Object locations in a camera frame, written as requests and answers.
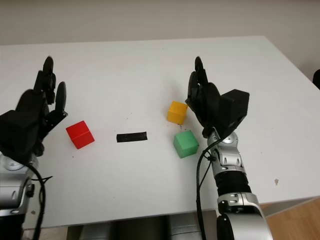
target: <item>white table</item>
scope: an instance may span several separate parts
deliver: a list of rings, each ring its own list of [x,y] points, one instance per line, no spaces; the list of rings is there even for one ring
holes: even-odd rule
[[[259,201],[320,195],[320,91],[265,37],[1,46],[1,113],[33,87],[48,55],[57,81],[66,82],[69,116],[46,137],[39,158],[42,177],[54,176],[46,183],[43,227],[196,210],[196,165],[207,146],[202,127],[190,109],[182,127],[166,116],[172,101],[187,98],[198,55],[222,94],[250,93],[236,132]],[[95,142],[77,150],[65,128],[82,120]],[[184,130],[192,130],[200,149],[180,159],[173,139]],[[117,134],[144,131],[147,141],[116,141]],[[216,209],[217,197],[210,170],[203,209]],[[35,226],[38,209],[34,197],[25,228]]]

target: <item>wire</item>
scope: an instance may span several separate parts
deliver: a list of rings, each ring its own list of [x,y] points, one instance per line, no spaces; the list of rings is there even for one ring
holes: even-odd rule
[[[211,143],[209,146],[206,147],[205,150],[202,151],[200,157],[199,157],[199,160],[198,160],[198,163],[197,163],[197,166],[196,166],[196,214],[197,214],[197,217],[198,217],[198,223],[199,223],[199,227],[200,227],[200,231],[201,231],[201,237],[202,237],[202,240],[207,240],[206,238],[206,232],[205,232],[205,225],[204,225],[204,218],[203,218],[203,215],[202,215],[202,209],[201,209],[201,199],[200,199],[200,188],[201,188],[201,185],[207,175],[207,172],[210,168],[210,165],[211,165],[211,162],[202,178],[202,181],[200,183],[200,166],[201,166],[201,162],[202,162],[202,159],[204,158],[205,154],[206,153],[209,153],[209,150],[211,148],[213,148],[215,145],[221,143],[226,137],[228,137],[234,130],[236,130],[238,125],[234,126],[234,128],[232,130],[230,130],[229,132],[227,132],[227,134],[225,134],[224,137],[221,137],[219,140]]]
[[[49,179],[53,178],[53,177],[54,177],[54,176],[48,176],[48,177],[42,178],[43,184],[46,184],[46,182],[47,182]],[[42,187],[40,188],[40,191],[39,191],[39,202],[40,202],[40,203],[42,202],[41,196],[42,196]]]
[[[208,171],[209,171],[209,169],[210,169],[210,166],[212,165],[212,160],[209,160],[209,161],[210,161],[210,163],[209,163],[209,165],[208,165],[208,167],[207,167],[207,169],[206,169],[206,171],[205,171],[205,173],[204,173],[204,175],[203,175],[203,178],[202,178],[202,180],[201,180],[201,182],[200,182],[199,188],[201,188],[201,185],[202,185],[202,183],[203,183],[204,180],[205,180],[205,177],[206,177],[206,175],[207,175],[207,173],[208,173]]]
[[[45,214],[45,207],[46,207],[46,187],[45,187],[45,182],[43,178],[41,177],[40,173],[38,170],[32,166],[30,163],[22,163],[21,164],[25,165],[27,168],[29,168],[37,177],[37,180],[40,182],[40,192],[39,192],[39,203],[40,203],[40,211],[38,214],[38,219],[36,221],[34,233],[33,233],[33,238],[32,240],[38,240],[40,237],[40,232],[41,232],[41,224],[44,219],[44,214]]]

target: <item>black bar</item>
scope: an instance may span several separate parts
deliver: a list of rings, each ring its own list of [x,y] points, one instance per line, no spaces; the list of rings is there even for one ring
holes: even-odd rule
[[[146,131],[116,135],[117,143],[135,142],[135,141],[144,141],[144,140],[148,140]]]

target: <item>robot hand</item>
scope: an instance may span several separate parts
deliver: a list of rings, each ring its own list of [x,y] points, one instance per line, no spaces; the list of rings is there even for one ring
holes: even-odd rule
[[[196,207],[202,239],[206,239],[206,234],[199,172],[204,155],[210,151],[209,167],[212,166],[219,196],[218,211],[221,214],[216,226],[218,240],[272,240],[258,199],[251,192],[238,151],[238,136],[234,133],[247,115],[249,93],[234,89],[220,95],[217,87],[208,82],[201,59],[197,57],[185,102],[204,127],[203,137],[208,139],[208,147],[202,152],[196,168]]]
[[[247,115],[249,93],[234,89],[220,95],[217,87],[208,82],[206,70],[197,57],[185,102],[204,127],[204,138],[207,139],[214,129],[220,137],[227,137]]]
[[[37,171],[45,136],[68,114],[65,112],[66,84],[56,88],[54,62],[47,57],[34,88],[21,96],[16,109],[0,115],[0,239],[19,240],[29,199],[34,195],[33,174],[40,181],[40,211],[33,239],[38,239],[46,202],[44,182]],[[48,105],[55,102],[55,109]]]

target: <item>orange cube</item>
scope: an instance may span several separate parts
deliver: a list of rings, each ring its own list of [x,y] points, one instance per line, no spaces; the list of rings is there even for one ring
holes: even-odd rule
[[[173,101],[168,111],[168,121],[182,125],[187,115],[188,105]]]

